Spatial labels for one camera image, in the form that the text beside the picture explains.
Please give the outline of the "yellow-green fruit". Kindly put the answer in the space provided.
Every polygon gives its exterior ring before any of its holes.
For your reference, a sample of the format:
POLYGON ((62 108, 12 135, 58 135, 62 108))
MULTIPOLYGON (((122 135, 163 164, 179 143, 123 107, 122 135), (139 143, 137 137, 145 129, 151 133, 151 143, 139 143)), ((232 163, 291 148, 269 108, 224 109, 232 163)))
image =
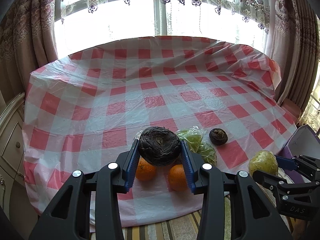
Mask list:
POLYGON ((258 151, 248 163, 248 171, 253 176, 255 171, 264 171, 271 175, 278 175, 278 162, 276 156, 267 150, 258 151))

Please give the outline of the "orange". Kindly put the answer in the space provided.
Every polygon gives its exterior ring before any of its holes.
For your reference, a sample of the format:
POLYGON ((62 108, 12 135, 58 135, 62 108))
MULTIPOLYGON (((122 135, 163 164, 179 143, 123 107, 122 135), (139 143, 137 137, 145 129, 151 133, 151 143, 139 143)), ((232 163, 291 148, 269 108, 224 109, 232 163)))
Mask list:
POLYGON ((175 191, 185 191, 188 188, 182 164, 173 166, 168 173, 168 182, 175 191))
POLYGON ((145 159, 140 157, 135 177, 140 181, 150 181, 155 178, 157 168, 149 164, 145 159))

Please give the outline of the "large dark passion fruit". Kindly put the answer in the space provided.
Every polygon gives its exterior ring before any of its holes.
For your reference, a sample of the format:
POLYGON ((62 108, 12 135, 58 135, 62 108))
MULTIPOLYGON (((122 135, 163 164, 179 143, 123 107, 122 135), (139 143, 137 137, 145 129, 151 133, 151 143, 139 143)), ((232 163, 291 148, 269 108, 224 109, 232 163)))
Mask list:
POLYGON ((153 166, 168 166, 174 163, 181 151, 179 137, 164 127, 148 127, 139 137, 138 152, 153 166))

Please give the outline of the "dark passion fruit back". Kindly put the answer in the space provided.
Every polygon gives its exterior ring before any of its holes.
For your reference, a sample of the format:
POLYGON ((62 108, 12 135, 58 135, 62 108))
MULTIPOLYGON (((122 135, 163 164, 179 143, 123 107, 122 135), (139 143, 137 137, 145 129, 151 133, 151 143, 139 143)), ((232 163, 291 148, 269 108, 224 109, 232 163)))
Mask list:
POLYGON ((228 141, 228 136, 223 129, 214 128, 209 132, 209 138, 214 145, 220 146, 228 141))

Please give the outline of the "green fruit top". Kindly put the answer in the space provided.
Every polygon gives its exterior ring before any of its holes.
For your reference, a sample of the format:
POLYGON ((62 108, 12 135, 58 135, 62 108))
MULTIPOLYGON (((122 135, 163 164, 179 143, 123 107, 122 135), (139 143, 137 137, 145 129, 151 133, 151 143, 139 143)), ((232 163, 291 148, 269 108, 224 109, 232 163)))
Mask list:
POLYGON ((188 144, 188 147, 192 152, 196 153, 202 142, 203 130, 198 126, 193 126, 191 128, 178 130, 176 135, 188 144))

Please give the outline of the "green fruit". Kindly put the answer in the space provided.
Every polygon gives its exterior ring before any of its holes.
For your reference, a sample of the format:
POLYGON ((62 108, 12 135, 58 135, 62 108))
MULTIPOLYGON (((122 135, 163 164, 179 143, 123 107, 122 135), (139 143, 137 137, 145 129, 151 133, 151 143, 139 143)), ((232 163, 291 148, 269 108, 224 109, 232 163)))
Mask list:
POLYGON ((188 144, 188 147, 192 152, 196 153, 202 142, 203 130, 198 126, 193 126, 191 128, 178 130, 176 135, 188 144))
POLYGON ((199 148, 196 153, 202 157, 202 159, 205 163, 209 163, 213 166, 217 165, 216 152, 215 152, 214 148, 212 147, 212 145, 210 145, 206 142, 202 142, 202 143, 200 143, 199 148))

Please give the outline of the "purple white cardboard box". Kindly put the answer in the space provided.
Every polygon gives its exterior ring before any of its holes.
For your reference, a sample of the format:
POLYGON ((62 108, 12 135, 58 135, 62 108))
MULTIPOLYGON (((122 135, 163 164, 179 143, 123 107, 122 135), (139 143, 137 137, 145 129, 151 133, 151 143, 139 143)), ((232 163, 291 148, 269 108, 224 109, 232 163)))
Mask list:
MULTIPOLYGON (((285 158, 300 155, 319 159, 319 137, 309 125, 299 127, 278 154, 285 158)), ((296 184, 310 181, 296 171, 284 170, 284 172, 296 184)))

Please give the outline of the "pink plastic stool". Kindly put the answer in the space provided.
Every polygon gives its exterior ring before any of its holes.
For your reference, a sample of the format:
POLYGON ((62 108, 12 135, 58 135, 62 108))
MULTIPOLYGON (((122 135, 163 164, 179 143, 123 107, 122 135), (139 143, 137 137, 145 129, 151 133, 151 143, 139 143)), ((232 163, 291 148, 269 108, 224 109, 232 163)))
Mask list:
POLYGON ((289 113, 295 122, 299 120, 301 109, 293 101, 285 98, 281 104, 281 108, 289 113))

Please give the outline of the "striped towel cloth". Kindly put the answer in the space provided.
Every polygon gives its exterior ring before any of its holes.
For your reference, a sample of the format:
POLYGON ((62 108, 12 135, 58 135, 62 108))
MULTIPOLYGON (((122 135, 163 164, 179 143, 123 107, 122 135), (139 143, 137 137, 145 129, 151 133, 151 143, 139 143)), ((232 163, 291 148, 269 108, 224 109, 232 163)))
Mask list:
MULTIPOLYGON (((229 195, 225 200, 225 229, 224 239, 231 237, 231 201, 229 195)), ((290 228, 293 239, 299 239, 301 228, 298 220, 282 216, 285 224, 290 228)), ((122 228, 124 239, 197 239, 201 211, 149 225, 122 228)))

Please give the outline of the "red white checkered tablecloth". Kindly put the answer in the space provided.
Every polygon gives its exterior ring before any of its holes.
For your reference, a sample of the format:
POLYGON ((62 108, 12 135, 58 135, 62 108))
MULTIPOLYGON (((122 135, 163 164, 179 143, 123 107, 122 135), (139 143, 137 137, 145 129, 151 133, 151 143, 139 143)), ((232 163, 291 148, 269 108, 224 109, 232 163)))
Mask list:
POLYGON ((243 44, 159 36, 102 44, 30 75, 25 101, 24 177, 42 213, 75 171, 91 173, 131 148, 150 126, 197 126, 228 136, 221 171, 246 170, 259 150, 278 153, 296 130, 275 101, 278 65, 243 44))

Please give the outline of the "cream cabinet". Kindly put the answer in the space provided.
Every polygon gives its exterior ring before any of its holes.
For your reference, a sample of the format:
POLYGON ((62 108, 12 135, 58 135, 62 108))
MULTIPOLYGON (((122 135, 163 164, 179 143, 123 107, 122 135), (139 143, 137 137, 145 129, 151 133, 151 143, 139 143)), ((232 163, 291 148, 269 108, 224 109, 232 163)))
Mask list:
POLYGON ((17 233, 28 239, 38 215, 24 181, 24 98, 20 93, 1 107, 1 209, 17 233))

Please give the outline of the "right brown curtain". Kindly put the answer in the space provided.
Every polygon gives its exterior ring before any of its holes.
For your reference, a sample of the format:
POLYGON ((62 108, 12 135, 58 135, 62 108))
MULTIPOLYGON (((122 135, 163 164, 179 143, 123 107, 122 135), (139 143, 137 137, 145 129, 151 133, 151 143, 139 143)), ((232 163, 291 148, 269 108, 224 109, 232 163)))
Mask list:
POLYGON ((307 0, 269 0, 270 26, 266 55, 280 67, 275 100, 307 107, 319 60, 317 15, 307 0))

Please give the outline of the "left beige curtain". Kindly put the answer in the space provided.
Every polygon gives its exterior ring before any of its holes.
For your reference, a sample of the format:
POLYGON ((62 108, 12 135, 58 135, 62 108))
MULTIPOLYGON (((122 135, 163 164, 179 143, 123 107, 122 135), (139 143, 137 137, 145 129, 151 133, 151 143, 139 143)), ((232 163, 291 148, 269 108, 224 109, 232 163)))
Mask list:
POLYGON ((28 87, 30 73, 57 60, 55 0, 15 0, 1 21, 1 95, 28 87))

